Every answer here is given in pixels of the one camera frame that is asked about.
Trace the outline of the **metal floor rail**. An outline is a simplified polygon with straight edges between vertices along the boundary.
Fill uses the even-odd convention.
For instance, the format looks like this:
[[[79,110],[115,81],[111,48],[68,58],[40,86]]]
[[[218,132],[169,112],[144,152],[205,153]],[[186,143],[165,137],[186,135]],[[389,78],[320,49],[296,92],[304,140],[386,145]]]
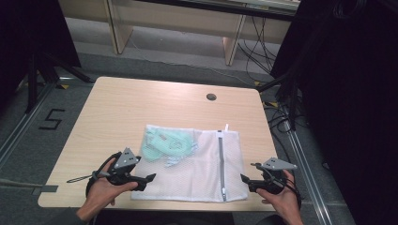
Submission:
[[[308,190],[310,199],[312,200],[314,211],[317,214],[320,225],[333,225],[330,217],[329,209],[324,202],[324,198],[321,195],[320,189],[314,180],[314,175],[310,169],[308,160],[303,152],[301,142],[297,132],[293,129],[294,122],[287,120],[284,126],[287,128],[287,134],[289,141],[293,147],[294,155],[298,162],[298,168],[303,176],[304,183]]]
[[[47,83],[38,95],[36,105],[29,111],[26,112],[16,127],[8,135],[6,140],[0,146],[0,169],[5,165],[8,158],[22,139],[24,133],[29,129],[35,118],[38,116],[45,100],[55,89],[55,83]]]

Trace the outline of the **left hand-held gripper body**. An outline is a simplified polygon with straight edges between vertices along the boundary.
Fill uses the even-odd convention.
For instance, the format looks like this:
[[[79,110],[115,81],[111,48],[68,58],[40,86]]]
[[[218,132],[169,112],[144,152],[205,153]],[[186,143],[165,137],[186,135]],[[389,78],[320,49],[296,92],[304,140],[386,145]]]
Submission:
[[[124,185],[128,182],[146,184],[145,178],[132,176],[130,173],[140,161],[131,150],[126,147],[123,152],[116,154],[115,161],[109,167],[106,176],[107,180],[116,186]]]

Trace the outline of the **person's right hand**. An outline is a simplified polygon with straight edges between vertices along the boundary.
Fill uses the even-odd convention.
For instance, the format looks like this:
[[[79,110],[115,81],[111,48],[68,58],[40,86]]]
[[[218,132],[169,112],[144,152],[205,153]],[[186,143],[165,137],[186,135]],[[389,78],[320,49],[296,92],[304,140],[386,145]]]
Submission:
[[[299,203],[296,189],[294,188],[293,175],[287,170],[283,170],[283,173],[287,182],[286,186],[279,194],[271,194],[262,188],[258,188],[256,193],[264,198],[263,203],[270,203],[278,214],[287,211],[299,212]]]

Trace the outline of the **white mesh laundry bag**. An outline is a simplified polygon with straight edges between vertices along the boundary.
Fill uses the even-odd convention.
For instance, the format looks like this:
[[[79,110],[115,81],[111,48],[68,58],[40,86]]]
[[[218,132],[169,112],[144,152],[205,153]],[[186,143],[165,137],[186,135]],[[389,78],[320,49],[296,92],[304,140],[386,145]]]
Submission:
[[[141,161],[134,169],[137,176],[155,173],[154,180],[144,191],[134,192],[134,200],[182,201],[204,203],[228,203],[248,198],[246,185],[241,181],[244,162],[240,137],[236,131],[200,130],[194,128],[198,150],[191,157],[171,167],[164,160]]]

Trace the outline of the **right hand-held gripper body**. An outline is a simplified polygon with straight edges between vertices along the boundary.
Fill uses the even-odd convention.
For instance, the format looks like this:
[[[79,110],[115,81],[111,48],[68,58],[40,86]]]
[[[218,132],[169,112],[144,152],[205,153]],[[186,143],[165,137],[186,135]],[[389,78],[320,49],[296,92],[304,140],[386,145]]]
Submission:
[[[279,194],[286,186],[287,179],[283,170],[295,170],[298,166],[276,157],[271,157],[264,163],[252,163],[262,172],[262,180],[251,180],[249,185],[257,185],[271,194]]]

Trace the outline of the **black curtain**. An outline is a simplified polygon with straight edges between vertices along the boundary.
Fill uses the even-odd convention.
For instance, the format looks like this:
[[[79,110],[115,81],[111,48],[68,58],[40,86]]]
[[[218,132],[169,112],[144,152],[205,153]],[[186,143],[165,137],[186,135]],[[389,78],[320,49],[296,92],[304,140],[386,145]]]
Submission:
[[[296,81],[357,225],[398,225],[398,0],[301,0],[272,74]]]
[[[0,0],[0,109],[36,52],[81,65],[58,0]]]

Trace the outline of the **mint green garment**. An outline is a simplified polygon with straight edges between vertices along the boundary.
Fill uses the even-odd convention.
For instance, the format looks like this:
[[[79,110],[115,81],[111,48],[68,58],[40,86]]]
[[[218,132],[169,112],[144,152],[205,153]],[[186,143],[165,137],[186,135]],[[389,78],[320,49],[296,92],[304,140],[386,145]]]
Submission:
[[[164,166],[171,167],[193,156],[198,148],[192,129],[147,126],[141,154],[149,162],[163,159]]]

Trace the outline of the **person's left hand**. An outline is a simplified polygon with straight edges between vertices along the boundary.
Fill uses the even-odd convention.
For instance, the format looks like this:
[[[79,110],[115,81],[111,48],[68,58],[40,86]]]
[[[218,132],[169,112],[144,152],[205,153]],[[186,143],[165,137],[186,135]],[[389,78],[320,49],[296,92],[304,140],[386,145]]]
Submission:
[[[108,204],[114,205],[115,198],[120,194],[132,191],[137,187],[137,182],[128,182],[124,185],[116,186],[104,177],[99,178],[90,188],[84,202],[84,208],[88,208],[91,211],[99,211]]]

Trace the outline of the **black metal stand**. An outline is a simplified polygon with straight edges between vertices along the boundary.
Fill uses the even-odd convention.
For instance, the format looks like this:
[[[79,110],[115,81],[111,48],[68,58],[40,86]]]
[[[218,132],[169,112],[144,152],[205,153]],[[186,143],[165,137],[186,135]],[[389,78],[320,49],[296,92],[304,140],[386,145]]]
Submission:
[[[269,88],[279,85],[276,98],[278,101],[283,102],[287,105],[287,119],[290,124],[291,130],[296,130],[296,106],[298,100],[298,81],[296,72],[286,72],[279,78],[274,79],[271,82],[256,87],[259,93],[262,93]]]
[[[49,52],[34,52],[28,60],[28,100],[26,112],[30,113],[38,104],[38,75],[40,75],[45,83],[56,84],[60,80],[56,67],[61,67],[74,77],[85,83],[93,83],[94,81],[71,66],[67,62],[57,58]]]

